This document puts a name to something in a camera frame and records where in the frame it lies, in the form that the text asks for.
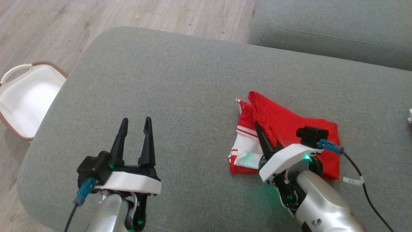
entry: white basket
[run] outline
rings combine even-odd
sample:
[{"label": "white basket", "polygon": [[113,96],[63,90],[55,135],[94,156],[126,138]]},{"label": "white basket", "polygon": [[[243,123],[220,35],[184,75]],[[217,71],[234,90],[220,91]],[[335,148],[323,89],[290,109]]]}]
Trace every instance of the white basket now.
[{"label": "white basket", "polygon": [[[29,70],[6,82],[13,72],[23,68]],[[31,141],[66,76],[48,62],[23,64],[10,69],[0,81],[1,120],[19,138]]]}]

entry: white cable label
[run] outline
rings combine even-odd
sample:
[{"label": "white cable label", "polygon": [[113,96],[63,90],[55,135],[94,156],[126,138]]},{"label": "white cable label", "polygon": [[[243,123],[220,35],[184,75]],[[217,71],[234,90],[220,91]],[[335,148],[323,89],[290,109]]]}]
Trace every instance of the white cable label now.
[{"label": "white cable label", "polygon": [[363,185],[363,183],[365,183],[363,176],[360,176],[360,180],[354,180],[348,177],[343,177],[343,182],[353,184],[353,185]]}]

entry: black cable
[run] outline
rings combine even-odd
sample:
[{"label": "black cable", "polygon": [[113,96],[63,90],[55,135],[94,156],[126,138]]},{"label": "black cable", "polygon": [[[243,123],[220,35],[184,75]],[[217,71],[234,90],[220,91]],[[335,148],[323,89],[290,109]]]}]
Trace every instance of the black cable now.
[{"label": "black cable", "polygon": [[77,209],[78,206],[79,206],[79,204],[75,203],[75,206],[73,207],[72,213],[70,214],[69,219],[67,220],[66,227],[64,228],[64,232],[67,232],[67,230],[69,229],[70,222],[72,221],[73,215],[75,214],[76,209]]},{"label": "black cable", "polygon": [[[361,171],[360,171],[359,168],[356,166],[356,164],[352,161],[352,159],[349,158],[348,154],[346,154],[345,151],[342,151],[342,154],[346,157],[346,159],[349,160],[349,162],[352,164],[352,166],[356,169],[356,171],[358,172],[359,176],[362,177]],[[375,212],[375,214],[378,215],[378,217],[381,219],[381,221],[382,221],[383,223],[385,223],[385,226],[386,226],[391,232],[393,232],[393,229],[392,229],[392,228],[390,227],[390,225],[385,221],[385,219],[378,213],[378,211],[375,209],[375,206],[373,206],[372,202],[370,201],[368,192],[366,191],[366,185],[365,185],[365,183],[363,183],[362,186],[363,186],[363,192],[365,193],[366,200],[368,201],[370,207],[373,209],[373,211]]]}]

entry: gray sofa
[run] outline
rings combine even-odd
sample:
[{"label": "gray sofa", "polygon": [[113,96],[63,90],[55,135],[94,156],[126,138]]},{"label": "gray sofa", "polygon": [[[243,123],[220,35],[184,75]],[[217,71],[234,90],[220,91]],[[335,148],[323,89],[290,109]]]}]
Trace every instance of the gray sofa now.
[{"label": "gray sofa", "polygon": [[260,0],[250,44],[412,71],[412,1]]},{"label": "gray sofa", "polygon": [[[256,90],[290,110],[339,126],[375,207],[395,231],[412,231],[412,72],[287,50],[142,28],[104,32],[90,45],[41,124],[21,166],[27,212],[62,231],[85,156],[109,150],[129,118],[124,159],[136,164],[152,117],[162,194],[150,197],[145,231],[283,231],[299,226],[258,175],[231,175],[236,98]],[[341,157],[341,177],[357,178]],[[360,186],[331,185],[369,231],[387,231]],[[91,195],[70,230],[84,231]]]}]

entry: red stripe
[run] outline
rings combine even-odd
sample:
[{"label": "red stripe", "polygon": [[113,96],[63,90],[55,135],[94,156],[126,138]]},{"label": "red stripe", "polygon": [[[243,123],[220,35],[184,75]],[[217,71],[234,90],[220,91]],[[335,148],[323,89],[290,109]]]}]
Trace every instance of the red stripe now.
[{"label": "red stripe", "polygon": [[254,135],[254,134],[249,133],[249,132],[247,132],[247,131],[241,130],[241,129],[239,129],[239,128],[237,128],[237,130],[240,131],[240,132],[243,132],[243,133],[245,133],[245,134],[251,135],[251,136],[253,136],[253,137],[256,137],[256,138],[258,137],[257,135]]}]

